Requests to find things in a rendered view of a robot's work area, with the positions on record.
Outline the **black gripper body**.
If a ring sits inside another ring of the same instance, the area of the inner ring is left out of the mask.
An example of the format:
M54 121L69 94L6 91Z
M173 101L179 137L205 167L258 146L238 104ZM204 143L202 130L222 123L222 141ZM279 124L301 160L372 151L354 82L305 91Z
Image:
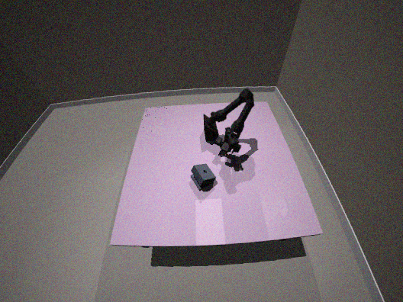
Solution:
M224 138L224 141L227 142L227 140L225 138ZM217 139L215 140L214 143L217 145L221 145L221 144L224 144L224 141L223 141L223 138L217 137ZM237 152L237 153L240 152L240 147L241 147L241 145L239 144L238 147L234 149L234 152Z

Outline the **grey sloped panel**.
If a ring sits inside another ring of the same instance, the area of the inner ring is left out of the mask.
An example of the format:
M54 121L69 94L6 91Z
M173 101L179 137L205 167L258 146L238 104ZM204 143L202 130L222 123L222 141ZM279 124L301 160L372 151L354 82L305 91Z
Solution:
M209 185L212 185L216 179L214 173L210 170L207 164L194 165L191 172L191 178L198 190L202 190Z

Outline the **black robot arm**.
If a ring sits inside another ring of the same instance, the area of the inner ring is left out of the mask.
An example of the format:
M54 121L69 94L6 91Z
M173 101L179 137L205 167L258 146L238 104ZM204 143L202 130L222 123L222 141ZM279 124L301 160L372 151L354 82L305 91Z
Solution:
M219 110L217 112L211 112L211 116L207 119L206 118L206 123L212 127L212 124L215 123L216 121L224 121L227 119L227 115L236 107L238 107L240 104L243 104L246 102L243 110L240 113L240 116L236 121L233 122L233 124L230 127L225 127L225 139L227 142L224 141L224 144L222 145L221 149L222 151L230 152L232 149L235 149L238 147L238 143L240 143L239 136L240 133L243 130L244 127L244 122L247 119L250 110L254 107L254 98L253 94L248 88L245 88L242 92L239 94L239 98L237 98L235 101L232 101L225 109Z

